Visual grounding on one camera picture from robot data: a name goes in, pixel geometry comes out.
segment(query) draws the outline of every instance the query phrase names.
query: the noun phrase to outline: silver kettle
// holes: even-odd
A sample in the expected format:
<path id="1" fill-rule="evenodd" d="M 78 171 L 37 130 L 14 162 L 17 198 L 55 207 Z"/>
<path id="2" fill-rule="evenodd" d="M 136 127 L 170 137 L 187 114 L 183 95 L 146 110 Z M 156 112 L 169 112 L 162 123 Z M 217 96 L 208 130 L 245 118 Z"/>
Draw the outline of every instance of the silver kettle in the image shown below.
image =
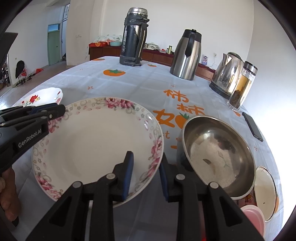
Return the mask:
<path id="1" fill-rule="evenodd" d="M 170 73 L 182 79 L 193 80 L 200 61 L 202 35 L 195 29 L 186 29 L 180 39 Z"/>
<path id="2" fill-rule="evenodd" d="M 210 87 L 225 99 L 229 99 L 239 79 L 244 62 L 233 52 L 223 54 L 223 59 L 212 77 Z"/>

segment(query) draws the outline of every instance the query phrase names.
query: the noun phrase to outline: finger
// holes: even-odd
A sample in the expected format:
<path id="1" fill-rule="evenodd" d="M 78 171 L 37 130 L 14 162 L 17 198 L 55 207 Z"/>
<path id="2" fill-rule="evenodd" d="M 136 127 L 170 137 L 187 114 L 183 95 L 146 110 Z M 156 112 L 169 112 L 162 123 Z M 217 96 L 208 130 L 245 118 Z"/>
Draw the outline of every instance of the finger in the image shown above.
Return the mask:
<path id="1" fill-rule="evenodd" d="M 5 188 L 5 180 L 2 177 L 0 177 L 0 192 L 2 192 L 4 188 Z"/>
<path id="2" fill-rule="evenodd" d="M 0 204 L 4 210 L 7 210 L 16 194 L 15 172 L 12 168 L 2 174 L 5 180 L 5 188 L 0 193 Z"/>
<path id="3" fill-rule="evenodd" d="M 7 219 L 11 222 L 14 221 L 17 218 L 17 216 L 20 214 L 20 209 L 21 209 L 20 200 L 17 194 L 15 193 L 9 208 L 5 211 L 5 215 Z"/>

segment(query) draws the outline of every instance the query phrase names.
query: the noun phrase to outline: floor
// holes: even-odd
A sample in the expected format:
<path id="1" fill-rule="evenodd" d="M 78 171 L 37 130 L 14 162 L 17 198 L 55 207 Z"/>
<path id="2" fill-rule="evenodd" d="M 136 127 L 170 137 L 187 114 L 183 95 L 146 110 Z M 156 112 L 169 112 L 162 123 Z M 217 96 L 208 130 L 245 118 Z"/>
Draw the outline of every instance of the floor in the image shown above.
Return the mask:
<path id="1" fill-rule="evenodd" d="M 55 75 L 67 70 L 66 61 L 58 62 L 51 66 L 48 66 L 44 71 L 32 76 L 32 80 L 26 82 L 23 85 L 19 85 L 15 88 L 5 87 L 0 91 L 0 110 L 11 107 L 21 97 L 23 97 L 30 90 L 34 89 L 44 81 L 54 77 Z"/>

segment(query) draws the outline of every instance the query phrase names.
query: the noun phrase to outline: stainless steel bowl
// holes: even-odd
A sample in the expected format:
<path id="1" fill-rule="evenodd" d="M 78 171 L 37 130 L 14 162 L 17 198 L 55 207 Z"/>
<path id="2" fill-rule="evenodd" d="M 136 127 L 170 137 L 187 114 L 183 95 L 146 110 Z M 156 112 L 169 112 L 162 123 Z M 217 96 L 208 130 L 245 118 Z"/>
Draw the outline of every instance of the stainless steel bowl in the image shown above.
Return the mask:
<path id="1" fill-rule="evenodd" d="M 208 184 L 217 182 L 234 200 L 254 187 L 256 168 L 243 138 L 225 122 L 210 116 L 189 119 L 177 148 L 177 165 Z"/>

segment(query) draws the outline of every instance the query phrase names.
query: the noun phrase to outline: wall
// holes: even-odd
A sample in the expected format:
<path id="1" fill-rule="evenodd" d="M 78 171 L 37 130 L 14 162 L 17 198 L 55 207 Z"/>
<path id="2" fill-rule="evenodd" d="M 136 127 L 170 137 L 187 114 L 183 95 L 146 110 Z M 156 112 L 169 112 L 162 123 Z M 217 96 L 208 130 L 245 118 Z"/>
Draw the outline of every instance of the wall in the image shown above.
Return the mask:
<path id="1" fill-rule="evenodd" d="M 63 22 L 63 30 L 62 30 L 62 56 L 66 53 L 66 34 L 67 34 L 67 22 L 68 20 Z"/>
<path id="2" fill-rule="evenodd" d="M 296 51 L 275 17 L 254 0 L 254 29 L 247 61 L 258 67 L 245 100 L 275 158 L 284 197 L 284 223 L 296 203 Z"/>
<path id="3" fill-rule="evenodd" d="M 26 7 L 9 25 L 7 32 L 16 32 L 18 36 L 8 52 L 9 73 L 12 85 L 18 61 L 25 62 L 27 73 L 48 65 L 47 28 L 49 24 L 60 23 L 65 7 L 46 8 L 46 4 Z"/>
<path id="4" fill-rule="evenodd" d="M 243 60 L 247 58 L 253 30 L 253 0 L 104 0 L 104 4 L 103 0 L 95 0 L 93 16 L 103 10 L 103 19 L 101 28 L 91 30 L 91 40 L 98 35 L 122 35 L 126 14 L 134 6 L 148 10 L 146 42 L 164 49 L 172 45 L 174 50 L 184 30 L 194 28 L 202 34 L 202 54 L 209 57 L 209 66 L 213 64 L 213 53 L 217 53 L 216 64 L 228 52 L 238 53 Z"/>
<path id="5" fill-rule="evenodd" d="M 71 0 L 66 38 L 67 65 L 78 65 L 89 61 L 93 7 L 94 0 Z"/>

